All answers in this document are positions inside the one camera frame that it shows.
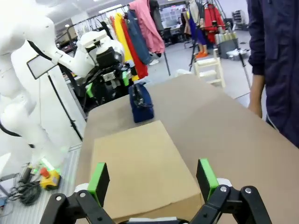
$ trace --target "screw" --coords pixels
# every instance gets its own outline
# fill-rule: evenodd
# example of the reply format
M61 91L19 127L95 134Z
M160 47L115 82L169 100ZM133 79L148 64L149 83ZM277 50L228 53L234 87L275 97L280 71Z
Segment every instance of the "screw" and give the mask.
M250 189L250 188L246 188L246 189L245 189L245 192L246 192L247 194L250 194L250 193L251 193L251 189Z
M222 192L226 192L227 189L226 189L226 187L221 187L220 190L221 190Z

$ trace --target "black garment rack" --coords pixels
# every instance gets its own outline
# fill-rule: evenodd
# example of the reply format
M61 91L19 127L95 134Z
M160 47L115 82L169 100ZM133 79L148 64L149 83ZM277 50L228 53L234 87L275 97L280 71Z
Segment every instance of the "black garment rack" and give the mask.
M85 20L83 20L83 21L77 22L76 24L73 24L73 25L69 26L69 27L67 28L67 30L66 30L66 33L64 33L64 34L62 34L61 36L59 36L59 37L56 39L56 41L59 40L60 38L62 38L64 35L67 35L68 38L69 38L69 41L70 41L71 48L72 48L73 52L75 53L77 47L74 45L74 43L73 43L73 41L72 41L71 34L70 34L70 28L72 28L72 27L74 27L74 26L77 26L77 25L79 25L79 24L81 24L81 23L84 23L84 22L86 22L86 21L91 21L91 19L94 19L94 18L96 18L96 17L98 17L98 16L104 15L104 14L106 14L106 13L109 13L109 12L112 12L112 11L114 11L114 10L117 10L117 9L120 9L120 8L124 8L124 7L129 7L129 4L124 5L124 6L119 6L119 7L114 8L114 9L110 9L110 10L105 11L105 12L103 12L103 13L100 13L100 14L97 14L97 15L92 16L92 17L90 17L90 18L87 18L87 19L85 19ZM165 62L166 62L166 67L167 67L168 75L171 76L170 69L169 69L169 65L168 65L168 60L167 60L167 56L166 56L166 52L165 52L165 51L164 51L163 55L164 55L164 58L165 58Z

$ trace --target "orange shoe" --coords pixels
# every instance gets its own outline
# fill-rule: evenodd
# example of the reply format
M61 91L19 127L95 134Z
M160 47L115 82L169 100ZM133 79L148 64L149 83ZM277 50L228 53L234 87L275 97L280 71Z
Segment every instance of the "orange shoe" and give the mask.
M203 58L203 57L207 57L208 55L209 55L208 53L203 52L202 54L196 55L196 58Z
M204 54L204 52L203 52L203 51L200 51L195 57L196 57L196 58L201 58L203 54Z

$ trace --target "person's arm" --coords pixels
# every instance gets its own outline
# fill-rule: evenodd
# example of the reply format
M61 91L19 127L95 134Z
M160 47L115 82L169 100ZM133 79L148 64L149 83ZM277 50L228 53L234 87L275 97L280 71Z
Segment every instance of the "person's arm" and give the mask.
M248 62L252 65L253 82L250 89L249 109L262 117L261 98L265 85L265 40L263 26L263 11L260 0L248 0L249 42L251 55Z

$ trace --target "white stool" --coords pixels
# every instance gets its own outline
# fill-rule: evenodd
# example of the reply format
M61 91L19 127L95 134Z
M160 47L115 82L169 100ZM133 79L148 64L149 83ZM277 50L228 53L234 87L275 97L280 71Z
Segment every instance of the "white stool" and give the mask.
M200 72L201 68L215 66L215 70L209 70L205 72ZM220 83L222 88L225 88L225 81L223 77L223 69L221 66L220 58L217 57L217 49L214 49L214 58L209 58L205 60L200 60L194 63L195 75L198 78L204 77L215 77L214 80L208 81L209 84Z

